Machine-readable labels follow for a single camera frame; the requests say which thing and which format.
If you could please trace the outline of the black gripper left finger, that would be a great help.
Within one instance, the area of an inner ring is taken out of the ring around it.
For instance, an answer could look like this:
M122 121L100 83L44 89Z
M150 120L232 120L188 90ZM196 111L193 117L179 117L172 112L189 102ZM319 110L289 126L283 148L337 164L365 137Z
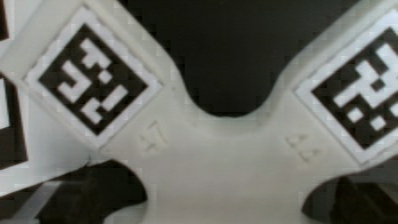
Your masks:
M104 224L145 201L136 174L108 160L0 197L0 224Z

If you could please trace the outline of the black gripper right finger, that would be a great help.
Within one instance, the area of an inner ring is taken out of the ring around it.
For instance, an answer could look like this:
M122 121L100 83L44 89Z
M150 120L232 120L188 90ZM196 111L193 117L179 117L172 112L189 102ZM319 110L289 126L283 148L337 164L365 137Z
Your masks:
M315 224L398 224L398 169L378 166L330 179L301 205Z

